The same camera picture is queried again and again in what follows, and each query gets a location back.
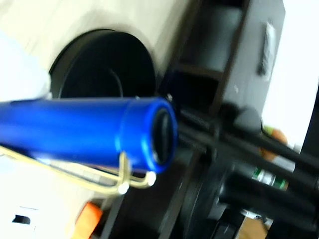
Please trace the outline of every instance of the black round disc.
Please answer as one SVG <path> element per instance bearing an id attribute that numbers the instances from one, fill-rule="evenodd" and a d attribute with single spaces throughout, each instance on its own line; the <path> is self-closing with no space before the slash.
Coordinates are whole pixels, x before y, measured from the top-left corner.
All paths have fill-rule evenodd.
<path id="1" fill-rule="evenodd" d="M 50 70 L 54 98 L 153 96 L 150 54 L 134 36 L 108 29 L 70 42 Z"/>

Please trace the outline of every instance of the white cloth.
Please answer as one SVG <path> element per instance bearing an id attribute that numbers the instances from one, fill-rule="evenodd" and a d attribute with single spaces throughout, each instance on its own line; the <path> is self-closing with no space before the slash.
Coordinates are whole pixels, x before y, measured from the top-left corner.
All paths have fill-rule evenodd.
<path id="1" fill-rule="evenodd" d="M 50 75 L 0 31 L 0 101 L 50 97 Z"/>
<path id="2" fill-rule="evenodd" d="M 27 55 L 17 42 L 0 31 L 0 102 L 50 98 L 50 75 L 35 57 Z M 0 231 L 12 238 L 12 224 L 21 205 L 19 166 L 0 153 Z"/>

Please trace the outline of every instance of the orange object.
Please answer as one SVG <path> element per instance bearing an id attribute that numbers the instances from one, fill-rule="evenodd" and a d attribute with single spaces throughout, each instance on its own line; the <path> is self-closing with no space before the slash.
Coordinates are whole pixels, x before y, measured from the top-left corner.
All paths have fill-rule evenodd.
<path id="1" fill-rule="evenodd" d="M 71 239 L 89 239 L 103 212 L 93 203 L 87 203 L 75 224 Z"/>
<path id="2" fill-rule="evenodd" d="M 237 239 L 265 239 L 266 232 L 260 220 L 245 218 Z"/>
<path id="3" fill-rule="evenodd" d="M 264 126 L 263 129 L 269 136 L 279 140 L 280 142 L 282 142 L 284 144 L 288 143 L 287 137 L 279 129 L 271 128 L 268 126 Z M 268 160 L 268 161 L 273 161 L 274 158 L 277 156 L 277 154 L 272 153 L 272 152 L 265 150 L 263 148 L 260 149 L 260 152 L 261 152 L 261 155 L 263 156 L 263 158 Z"/>

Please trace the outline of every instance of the black metal rod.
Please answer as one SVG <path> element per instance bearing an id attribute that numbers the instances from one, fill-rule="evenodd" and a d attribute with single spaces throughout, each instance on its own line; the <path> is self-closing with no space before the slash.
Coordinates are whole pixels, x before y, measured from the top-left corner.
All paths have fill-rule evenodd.
<path id="1" fill-rule="evenodd" d="M 289 185 L 295 187 L 296 190 L 303 190 L 309 194 L 315 193 L 318 195 L 318 183 L 315 177 L 303 172 L 294 174 L 293 172 L 290 172 L 265 160 L 257 153 L 254 153 L 248 149 L 243 140 L 237 139 L 230 134 L 222 134 L 221 140 L 225 143 L 220 142 L 218 146 L 219 149 L 228 152 L 244 162 L 262 168 L 278 177 L 286 179 L 289 182 Z"/>
<path id="2" fill-rule="evenodd" d="M 185 107 L 180 109 L 180 116 L 202 129 L 209 130 L 211 127 L 211 120 L 205 119 L 204 116 L 200 116 L 198 112 Z"/>
<path id="3" fill-rule="evenodd" d="M 299 171 L 298 174 L 294 174 L 272 162 L 265 160 L 262 156 L 251 149 L 247 148 L 247 143 L 242 139 L 223 133 L 220 135 L 220 140 L 217 140 L 208 133 L 197 131 L 183 124 L 179 124 L 178 131 L 188 137 L 193 138 L 195 141 L 207 145 L 208 147 L 217 148 L 223 150 L 224 153 L 239 159 L 246 163 L 249 163 L 255 167 L 264 169 L 274 175 L 286 179 L 291 187 L 296 190 L 303 191 L 308 195 L 319 194 L 317 179 L 309 174 Z"/>
<path id="4" fill-rule="evenodd" d="M 184 134 L 179 134 L 178 135 L 178 140 L 185 144 L 186 146 L 200 152 L 200 153 L 206 153 L 207 152 L 207 147 L 195 140 L 193 140 L 192 138 L 184 135 Z"/>
<path id="5" fill-rule="evenodd" d="M 307 231 L 317 230 L 316 206 L 306 198 L 237 173 L 226 179 L 219 200 Z"/>
<path id="6" fill-rule="evenodd" d="M 250 134 L 243 130 L 235 129 L 234 134 L 239 138 L 242 138 L 251 144 L 265 148 L 273 153 L 279 154 L 289 160 L 294 161 L 295 163 L 302 165 L 304 168 L 309 170 L 310 172 L 319 173 L 319 159 L 307 154 L 298 154 L 293 151 L 291 148 L 287 147 L 283 143 L 271 139 L 268 136 L 262 136 L 260 134 Z"/>

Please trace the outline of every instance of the black bar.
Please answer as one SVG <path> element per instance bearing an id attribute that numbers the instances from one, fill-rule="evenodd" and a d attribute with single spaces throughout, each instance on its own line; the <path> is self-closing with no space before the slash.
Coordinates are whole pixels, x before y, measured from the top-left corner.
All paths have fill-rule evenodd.
<path id="1" fill-rule="evenodd" d="M 317 232 L 307 232 L 288 223 L 274 221 L 268 234 L 268 239 L 318 239 Z"/>
<path id="2" fill-rule="evenodd" d="M 212 125 L 211 119 L 205 119 L 205 116 L 200 115 L 200 113 L 187 109 L 185 107 L 180 109 L 180 116 L 190 123 L 193 123 L 194 125 L 199 126 L 205 130 L 209 130 Z"/>
<path id="3" fill-rule="evenodd" d="M 244 141 L 237 139 L 230 134 L 222 134 L 221 139 L 226 143 L 220 142 L 218 149 L 225 150 L 225 152 L 236 156 L 236 158 L 244 162 L 264 169 L 270 173 L 275 174 L 278 177 L 286 179 L 289 182 L 289 186 L 294 187 L 296 190 L 303 190 L 310 195 L 313 193 L 318 195 L 318 184 L 315 177 L 312 177 L 303 172 L 294 174 L 293 172 L 290 172 L 277 166 L 276 164 L 265 160 L 262 156 L 248 149 Z"/>
<path id="4" fill-rule="evenodd" d="M 220 202 L 289 223 L 307 231 L 317 230 L 316 206 L 306 198 L 249 179 L 238 173 L 226 179 Z"/>
<path id="5" fill-rule="evenodd" d="M 185 195 L 187 193 L 188 186 L 191 182 L 191 177 L 193 174 L 194 169 L 199 161 L 200 154 L 194 153 L 190 164 L 188 165 L 184 176 L 180 182 L 178 189 L 175 191 L 172 200 L 169 204 L 169 207 L 166 211 L 164 219 L 160 225 L 159 232 L 160 237 L 159 239 L 169 239 L 171 232 L 174 228 L 176 223 L 177 217 L 179 215 L 180 209 L 183 205 Z"/>
<path id="6" fill-rule="evenodd" d="M 198 143 L 204 144 L 206 146 L 215 145 L 217 140 L 206 132 L 198 131 L 182 123 L 178 124 L 178 133 L 192 138 Z"/>
<path id="7" fill-rule="evenodd" d="M 114 200 L 111 210 L 109 212 L 107 221 L 105 222 L 104 228 L 102 230 L 102 233 L 99 239 L 108 239 L 109 236 L 111 235 L 113 226 L 115 224 L 115 220 L 120 210 L 120 206 L 122 205 L 122 202 L 124 200 L 124 196 L 125 195 L 119 196 Z"/>
<path id="8" fill-rule="evenodd" d="M 302 165 L 304 168 L 309 170 L 310 172 L 319 173 L 319 159 L 307 154 L 298 154 L 293 151 L 291 148 L 287 147 L 283 143 L 270 138 L 269 136 L 262 136 L 259 134 L 250 134 L 243 130 L 234 130 L 236 136 L 250 142 L 255 146 L 259 146 L 265 148 L 269 151 L 272 151 L 276 154 L 279 154 L 285 158 L 288 158 L 299 165 Z"/>
<path id="9" fill-rule="evenodd" d="M 179 134 L 178 135 L 178 140 L 185 144 L 186 146 L 205 154 L 207 152 L 207 147 L 193 139 L 191 139 L 190 137 L 184 135 L 184 134 Z"/>

